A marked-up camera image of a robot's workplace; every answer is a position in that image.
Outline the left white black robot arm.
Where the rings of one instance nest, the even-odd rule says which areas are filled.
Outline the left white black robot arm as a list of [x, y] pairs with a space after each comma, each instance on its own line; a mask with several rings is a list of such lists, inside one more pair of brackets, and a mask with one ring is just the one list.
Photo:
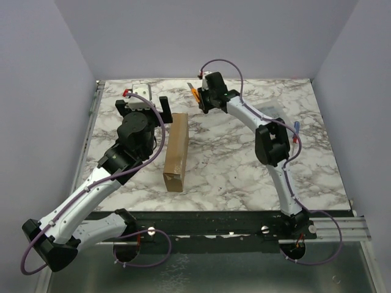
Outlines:
[[139, 244], [141, 234], [159, 232], [156, 228], [142, 230], [125, 209], [118, 209], [99, 220], [87, 219], [105, 198], [159, 156], [164, 143], [156, 143], [155, 129], [160, 127], [165, 133], [165, 125], [173, 122], [167, 97], [159, 97], [162, 110], [158, 111], [147, 99], [133, 93], [129, 96], [142, 101], [144, 107], [135, 110], [125, 100], [116, 101], [115, 106], [123, 117], [117, 128], [117, 140], [89, 177], [51, 213], [23, 224], [22, 230], [29, 245], [20, 264], [22, 274], [30, 275], [26, 260], [31, 250], [42, 258], [43, 267], [58, 272], [66, 268], [81, 250], [99, 242], [132, 238]]

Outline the brown cardboard express box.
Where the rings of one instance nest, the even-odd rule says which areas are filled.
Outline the brown cardboard express box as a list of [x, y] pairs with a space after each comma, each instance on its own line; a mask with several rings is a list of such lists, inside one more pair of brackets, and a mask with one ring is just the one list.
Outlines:
[[188, 114], [174, 113], [172, 117], [163, 178], [168, 192], [182, 192], [189, 143]]

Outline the orange utility knife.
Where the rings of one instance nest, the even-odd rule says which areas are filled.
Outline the orange utility knife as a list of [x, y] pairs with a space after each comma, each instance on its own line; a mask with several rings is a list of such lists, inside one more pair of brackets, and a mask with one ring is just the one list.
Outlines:
[[190, 82], [188, 82], [187, 85], [188, 85], [188, 87], [190, 88], [191, 93], [192, 93], [193, 97], [195, 98], [195, 100], [196, 100], [198, 106], [200, 107], [200, 105], [201, 105], [201, 99], [200, 99], [198, 90], [195, 89], [195, 88], [193, 87], [193, 85], [192, 85]]

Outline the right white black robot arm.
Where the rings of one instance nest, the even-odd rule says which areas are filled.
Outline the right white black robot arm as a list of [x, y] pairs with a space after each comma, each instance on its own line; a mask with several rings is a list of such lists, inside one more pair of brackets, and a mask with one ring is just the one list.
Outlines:
[[309, 213], [298, 203], [289, 170], [290, 142], [281, 118], [273, 119], [246, 103], [240, 92], [229, 90], [219, 72], [201, 72], [202, 86], [197, 89], [199, 108], [207, 114], [220, 109], [229, 114], [255, 135], [255, 155], [266, 166], [277, 191], [281, 218], [279, 230], [289, 239], [302, 233], [309, 222]]

